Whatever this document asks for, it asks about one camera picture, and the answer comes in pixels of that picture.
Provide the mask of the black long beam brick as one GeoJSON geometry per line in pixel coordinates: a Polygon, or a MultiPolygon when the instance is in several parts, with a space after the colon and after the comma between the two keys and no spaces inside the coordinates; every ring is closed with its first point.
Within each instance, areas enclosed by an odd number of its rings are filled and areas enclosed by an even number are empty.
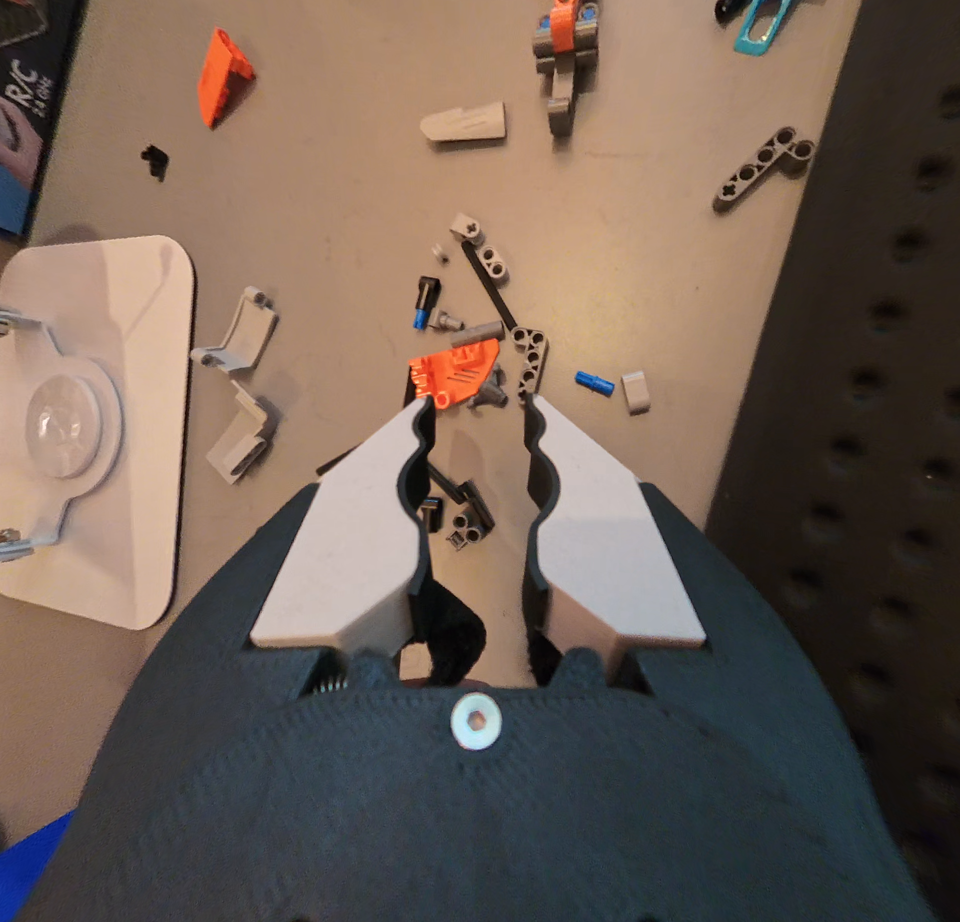
{"type": "MultiPolygon", "coordinates": [[[[432,462],[427,461],[427,471],[433,483],[437,484],[441,491],[458,506],[470,505],[476,514],[480,527],[486,533],[491,532],[496,527],[496,522],[492,516],[486,502],[480,495],[479,490],[473,480],[468,479],[462,483],[456,483],[447,477],[432,462]]],[[[440,531],[443,520],[443,511],[440,508],[427,508],[426,504],[431,501],[438,501],[438,497],[427,496],[421,505],[423,520],[426,523],[427,531],[430,534],[440,531]]]]}
{"type": "Polygon", "coordinates": [[[469,240],[462,241],[461,248],[463,255],[469,261],[475,274],[480,280],[481,285],[484,287],[490,301],[496,308],[496,311],[500,316],[505,329],[512,333],[513,330],[517,328],[518,323],[503,300],[499,292],[498,285],[488,270],[486,263],[481,259],[481,256],[478,253],[478,248],[469,240]]]}

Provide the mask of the light grey angular panel brick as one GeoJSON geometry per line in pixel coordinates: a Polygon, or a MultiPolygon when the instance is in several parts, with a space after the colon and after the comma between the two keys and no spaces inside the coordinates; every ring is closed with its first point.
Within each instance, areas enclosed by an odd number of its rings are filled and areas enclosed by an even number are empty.
{"type": "Polygon", "coordinates": [[[234,485],[272,445],[279,420],[269,401],[252,395],[236,379],[230,384],[237,410],[205,457],[225,483],[234,485]]]}

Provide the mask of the dark blue robot kit box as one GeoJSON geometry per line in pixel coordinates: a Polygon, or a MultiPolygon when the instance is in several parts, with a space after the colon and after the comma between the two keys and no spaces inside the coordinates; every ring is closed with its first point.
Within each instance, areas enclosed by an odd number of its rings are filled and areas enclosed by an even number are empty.
{"type": "Polygon", "coordinates": [[[1,231],[25,239],[87,0],[1,0],[1,231]]]}

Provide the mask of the grey angled beam brick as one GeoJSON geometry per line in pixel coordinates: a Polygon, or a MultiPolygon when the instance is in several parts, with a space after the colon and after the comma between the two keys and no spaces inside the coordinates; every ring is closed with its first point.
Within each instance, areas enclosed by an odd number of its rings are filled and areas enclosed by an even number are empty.
{"type": "Polygon", "coordinates": [[[816,150],[816,141],[794,126],[776,129],[716,190],[711,203],[714,213],[724,215],[735,208],[771,172],[779,171],[790,177],[803,174],[816,150]]]}

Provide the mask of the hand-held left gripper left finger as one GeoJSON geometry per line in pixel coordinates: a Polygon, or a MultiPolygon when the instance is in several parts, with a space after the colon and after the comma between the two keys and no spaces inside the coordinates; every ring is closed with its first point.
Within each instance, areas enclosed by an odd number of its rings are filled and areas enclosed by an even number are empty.
{"type": "Polygon", "coordinates": [[[259,649],[401,649],[425,560],[408,470],[433,446],[434,404],[412,400],[330,468],[250,631],[259,649]]]}

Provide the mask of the grey orange brick cluster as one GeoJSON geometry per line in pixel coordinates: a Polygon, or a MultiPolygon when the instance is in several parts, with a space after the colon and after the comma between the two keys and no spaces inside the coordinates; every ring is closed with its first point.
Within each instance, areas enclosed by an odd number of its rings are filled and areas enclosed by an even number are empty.
{"type": "Polygon", "coordinates": [[[505,407],[508,396],[498,362],[504,337],[502,322],[485,323],[454,333],[449,349],[409,359],[403,404],[431,397],[439,411],[461,404],[470,410],[505,407]]]}

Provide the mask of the light grey curved panel brick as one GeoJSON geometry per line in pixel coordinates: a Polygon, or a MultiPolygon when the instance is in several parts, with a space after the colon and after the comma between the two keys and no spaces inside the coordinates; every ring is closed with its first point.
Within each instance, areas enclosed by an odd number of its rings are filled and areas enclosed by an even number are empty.
{"type": "Polygon", "coordinates": [[[231,375],[255,368],[280,317],[267,293],[247,286],[222,344],[197,347],[189,353],[192,362],[231,375]]]}

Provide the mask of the grey orange brick assembly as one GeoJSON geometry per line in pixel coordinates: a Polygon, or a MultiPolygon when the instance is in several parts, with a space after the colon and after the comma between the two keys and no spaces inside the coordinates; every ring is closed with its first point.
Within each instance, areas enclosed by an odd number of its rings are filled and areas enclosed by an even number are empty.
{"type": "Polygon", "coordinates": [[[532,50],[536,71],[550,81],[546,103],[550,133],[556,140],[566,140],[573,129],[578,79],[589,75],[598,62],[599,4],[596,0],[580,2],[572,51],[554,53],[548,22],[549,13],[534,30],[532,50]]]}

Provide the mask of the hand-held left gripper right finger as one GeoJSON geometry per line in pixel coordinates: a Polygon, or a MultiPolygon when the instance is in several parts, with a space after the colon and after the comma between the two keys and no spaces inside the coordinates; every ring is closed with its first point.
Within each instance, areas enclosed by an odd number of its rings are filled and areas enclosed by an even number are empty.
{"type": "Polygon", "coordinates": [[[521,591],[531,673],[594,652],[607,680],[634,649],[699,650],[697,616],[639,478],[543,396],[524,406],[536,507],[521,591]]]}

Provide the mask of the scattered small grey connector bricks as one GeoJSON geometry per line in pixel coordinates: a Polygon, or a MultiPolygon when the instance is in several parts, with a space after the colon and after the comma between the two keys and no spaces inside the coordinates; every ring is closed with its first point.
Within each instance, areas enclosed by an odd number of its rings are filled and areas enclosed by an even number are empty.
{"type": "MultiPolygon", "coordinates": [[[[424,522],[428,534],[433,535],[444,530],[445,501],[440,496],[428,496],[421,503],[419,514],[424,522]]],[[[446,541],[456,550],[461,551],[469,545],[476,545],[483,541],[490,533],[487,516],[484,515],[478,503],[469,499],[455,504],[457,510],[449,521],[449,532],[446,541]]]]}

